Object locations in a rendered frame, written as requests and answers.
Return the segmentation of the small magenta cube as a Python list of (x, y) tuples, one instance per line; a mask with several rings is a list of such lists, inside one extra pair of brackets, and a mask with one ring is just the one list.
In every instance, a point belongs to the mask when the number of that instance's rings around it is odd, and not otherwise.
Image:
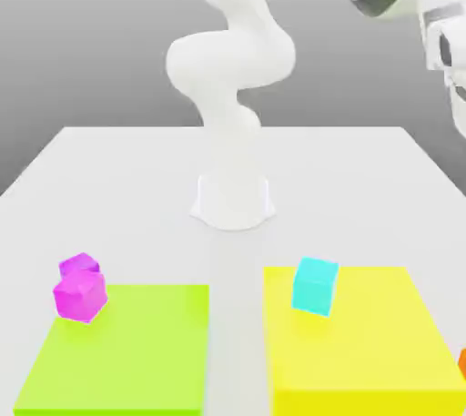
[(90, 323), (107, 303), (106, 281), (100, 272), (78, 269), (53, 289), (60, 317)]
[(99, 272), (100, 266), (94, 258), (85, 252), (81, 252), (59, 263), (59, 272), (62, 279), (75, 270)]

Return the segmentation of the small cyan cube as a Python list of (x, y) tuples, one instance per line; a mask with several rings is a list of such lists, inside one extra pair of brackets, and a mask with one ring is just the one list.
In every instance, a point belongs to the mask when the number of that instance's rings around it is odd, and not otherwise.
[(291, 307), (329, 317), (338, 275), (338, 263), (303, 258), (293, 279)]

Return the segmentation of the large lime green box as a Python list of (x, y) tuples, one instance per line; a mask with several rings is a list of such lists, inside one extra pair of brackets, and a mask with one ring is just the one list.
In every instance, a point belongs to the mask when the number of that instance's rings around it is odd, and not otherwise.
[(57, 318), (15, 416), (204, 416), (209, 288), (110, 285), (89, 324)]

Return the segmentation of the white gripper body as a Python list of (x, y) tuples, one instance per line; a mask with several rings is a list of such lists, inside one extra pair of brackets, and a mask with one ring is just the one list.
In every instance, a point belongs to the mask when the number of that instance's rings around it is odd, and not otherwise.
[(454, 124), (461, 135), (466, 137), (466, 70), (448, 68), (444, 79), (450, 93)]

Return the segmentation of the large yellow box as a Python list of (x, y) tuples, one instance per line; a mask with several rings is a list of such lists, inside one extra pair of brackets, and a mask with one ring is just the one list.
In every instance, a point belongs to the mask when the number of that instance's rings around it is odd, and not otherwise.
[(329, 317), (264, 270), (270, 416), (462, 416), (466, 378), (403, 267), (343, 267)]

